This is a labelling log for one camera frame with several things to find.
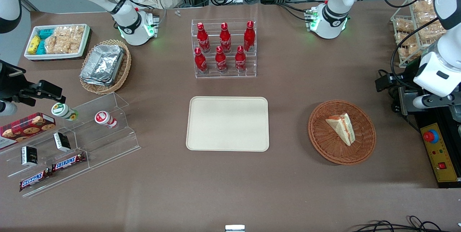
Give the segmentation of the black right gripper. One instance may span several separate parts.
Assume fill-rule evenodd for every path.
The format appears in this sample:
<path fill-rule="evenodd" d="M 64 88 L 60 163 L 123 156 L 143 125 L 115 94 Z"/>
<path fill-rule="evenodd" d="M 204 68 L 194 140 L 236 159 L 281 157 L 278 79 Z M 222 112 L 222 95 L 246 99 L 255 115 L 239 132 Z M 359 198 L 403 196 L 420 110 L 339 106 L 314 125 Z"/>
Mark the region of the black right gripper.
<path fill-rule="evenodd" d="M 39 80 L 30 87 L 35 92 L 21 92 L 27 88 L 25 69 L 13 66 L 3 60 L 0 61 L 0 98 L 2 101 L 12 102 L 17 96 L 21 103 L 32 103 L 35 99 L 50 99 L 59 103 L 65 103 L 66 97 L 62 95 L 62 88 L 49 81 Z"/>

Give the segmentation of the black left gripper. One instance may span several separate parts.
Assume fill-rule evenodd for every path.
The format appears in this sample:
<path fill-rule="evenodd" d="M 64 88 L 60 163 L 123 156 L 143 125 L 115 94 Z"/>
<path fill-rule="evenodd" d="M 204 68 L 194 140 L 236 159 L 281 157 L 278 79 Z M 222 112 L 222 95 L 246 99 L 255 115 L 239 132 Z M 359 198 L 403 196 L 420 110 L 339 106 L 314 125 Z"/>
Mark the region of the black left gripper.
<path fill-rule="evenodd" d="M 418 57 L 407 64 L 401 77 L 402 81 L 412 86 L 413 89 L 422 90 L 425 89 L 423 86 L 415 82 L 415 78 L 420 76 L 429 62 L 430 57 Z M 375 80 L 375 89 L 377 92 L 382 92 L 386 89 L 400 86 L 400 82 L 397 80 L 398 75 L 383 75 Z"/>

